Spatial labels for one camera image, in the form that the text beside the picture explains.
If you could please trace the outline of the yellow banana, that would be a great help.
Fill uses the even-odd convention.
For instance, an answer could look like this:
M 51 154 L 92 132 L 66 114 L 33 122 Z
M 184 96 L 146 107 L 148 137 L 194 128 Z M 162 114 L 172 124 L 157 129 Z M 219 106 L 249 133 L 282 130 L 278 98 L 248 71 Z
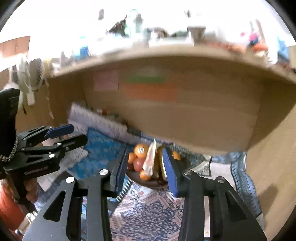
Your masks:
M 163 149 L 164 149 L 164 146 L 160 146 L 158 148 L 158 158 L 159 158 L 159 166 L 162 173 L 162 178 L 164 181 L 167 181 L 167 173 L 166 173 L 165 165 L 163 161 Z

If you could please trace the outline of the small orange tangerine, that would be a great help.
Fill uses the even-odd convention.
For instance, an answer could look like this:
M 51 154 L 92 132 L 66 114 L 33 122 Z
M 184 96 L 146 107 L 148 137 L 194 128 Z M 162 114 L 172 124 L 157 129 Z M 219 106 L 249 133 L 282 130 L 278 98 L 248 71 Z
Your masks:
M 133 162 L 137 159 L 137 156 L 133 153 L 133 152 L 130 152 L 128 154 L 128 163 L 129 164 L 133 164 Z

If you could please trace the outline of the pale sweet potato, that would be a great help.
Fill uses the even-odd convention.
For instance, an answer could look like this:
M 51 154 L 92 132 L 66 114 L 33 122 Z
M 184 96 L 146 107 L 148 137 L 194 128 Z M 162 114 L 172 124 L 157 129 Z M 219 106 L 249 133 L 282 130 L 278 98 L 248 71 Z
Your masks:
M 144 170 L 145 174 L 149 177 L 151 177 L 154 173 L 154 160 L 155 160 L 156 150 L 157 150 L 157 143 L 156 143 L 156 140 L 154 139 L 148 148 L 147 156 L 142 166 L 142 169 Z

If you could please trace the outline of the small orange mandarin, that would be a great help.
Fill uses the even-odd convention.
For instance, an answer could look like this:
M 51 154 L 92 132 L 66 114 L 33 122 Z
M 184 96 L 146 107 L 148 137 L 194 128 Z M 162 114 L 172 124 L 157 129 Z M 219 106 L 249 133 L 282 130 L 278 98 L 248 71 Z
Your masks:
M 149 181 L 151 179 L 151 177 L 146 174 L 145 170 L 139 172 L 139 177 L 143 181 Z

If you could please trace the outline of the dark oval plate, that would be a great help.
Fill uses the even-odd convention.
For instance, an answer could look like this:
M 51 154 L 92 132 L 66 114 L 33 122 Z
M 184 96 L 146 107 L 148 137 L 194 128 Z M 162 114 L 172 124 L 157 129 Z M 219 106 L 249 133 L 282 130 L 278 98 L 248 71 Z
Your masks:
M 164 181 L 162 178 L 162 173 L 161 173 L 160 167 L 159 167 L 159 177 L 158 178 L 151 177 L 151 179 L 149 181 L 143 181 L 140 179 L 139 172 L 134 170 L 133 164 L 128 164 L 126 174 L 127 174 L 128 178 L 133 180 L 133 182 L 135 182 L 139 185 L 142 185 L 144 187 L 158 189 L 158 188 L 168 186 L 168 182 Z

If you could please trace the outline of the red apple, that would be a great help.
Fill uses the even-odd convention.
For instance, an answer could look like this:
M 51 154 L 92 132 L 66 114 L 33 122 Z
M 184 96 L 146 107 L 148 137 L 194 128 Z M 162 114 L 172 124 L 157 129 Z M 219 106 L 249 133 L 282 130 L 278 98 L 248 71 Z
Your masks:
M 133 161 L 133 168 L 135 171 L 140 172 L 142 170 L 145 158 L 137 158 Z

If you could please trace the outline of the large orange with sticker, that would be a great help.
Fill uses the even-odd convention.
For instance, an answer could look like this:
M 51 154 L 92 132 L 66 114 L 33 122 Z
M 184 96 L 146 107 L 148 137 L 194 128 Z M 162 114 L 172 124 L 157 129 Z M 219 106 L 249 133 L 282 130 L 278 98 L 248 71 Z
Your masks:
M 137 144 L 133 150 L 138 158 L 146 158 L 149 147 L 146 144 Z

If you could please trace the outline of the patterned blue white cloth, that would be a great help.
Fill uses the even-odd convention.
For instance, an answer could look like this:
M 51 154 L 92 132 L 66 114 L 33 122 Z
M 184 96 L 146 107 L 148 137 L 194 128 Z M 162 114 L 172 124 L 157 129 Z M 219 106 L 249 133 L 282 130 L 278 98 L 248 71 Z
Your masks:
M 68 122 L 74 125 L 75 133 L 86 134 L 88 142 L 63 158 L 61 169 L 54 173 L 55 180 L 47 191 L 38 190 L 39 198 L 35 205 L 38 210 L 68 174 L 79 179 L 90 177 L 106 168 L 109 161 L 118 156 L 121 148 L 131 150 L 136 142 L 152 142 L 152 138 L 143 133 L 132 133 L 127 126 L 75 103 L 71 105 Z M 157 145 L 178 152 L 189 168 L 202 177 L 225 177 L 259 225 L 265 226 L 254 182 L 246 173 L 245 152 L 209 156 L 162 140 L 158 140 Z M 150 189 L 126 179 L 122 192 L 118 197 L 110 198 L 108 205 L 111 232 L 115 240 L 176 240 L 178 237 L 184 199 L 175 198 L 166 187 Z

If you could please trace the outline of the white desk fan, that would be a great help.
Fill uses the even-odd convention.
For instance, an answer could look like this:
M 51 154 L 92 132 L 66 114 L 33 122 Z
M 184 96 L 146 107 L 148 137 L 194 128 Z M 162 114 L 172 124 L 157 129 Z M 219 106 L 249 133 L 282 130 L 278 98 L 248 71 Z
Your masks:
M 40 89 L 44 82 L 43 61 L 40 58 L 30 62 L 25 60 L 20 65 L 20 73 L 22 74 L 22 82 L 27 88 L 27 104 L 33 106 L 36 103 L 34 93 Z

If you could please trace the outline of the pink paper note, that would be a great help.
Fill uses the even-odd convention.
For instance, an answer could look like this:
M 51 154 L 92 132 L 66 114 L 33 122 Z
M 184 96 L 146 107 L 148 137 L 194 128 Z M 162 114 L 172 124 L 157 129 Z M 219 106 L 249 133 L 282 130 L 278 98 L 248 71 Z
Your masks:
M 97 72 L 93 75 L 95 91 L 118 91 L 118 72 L 116 70 Z

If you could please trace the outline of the orange paper note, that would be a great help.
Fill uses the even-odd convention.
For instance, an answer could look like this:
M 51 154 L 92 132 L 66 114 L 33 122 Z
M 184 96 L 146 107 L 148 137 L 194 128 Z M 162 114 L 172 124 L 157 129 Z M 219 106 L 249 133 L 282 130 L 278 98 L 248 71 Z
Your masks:
M 160 102 L 176 102 L 178 100 L 178 88 L 169 83 L 124 83 L 119 89 L 128 99 Z

